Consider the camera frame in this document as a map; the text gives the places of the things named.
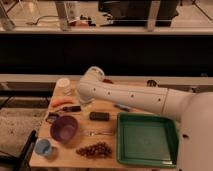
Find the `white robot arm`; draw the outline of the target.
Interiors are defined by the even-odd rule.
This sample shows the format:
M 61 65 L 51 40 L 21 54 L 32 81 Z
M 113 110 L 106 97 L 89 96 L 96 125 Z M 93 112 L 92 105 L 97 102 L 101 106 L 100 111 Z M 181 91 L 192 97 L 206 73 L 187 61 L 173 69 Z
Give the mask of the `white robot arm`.
M 104 78 L 101 68 L 90 67 L 76 86 L 79 102 L 101 99 L 179 121 L 177 169 L 213 171 L 213 92 L 110 84 Z

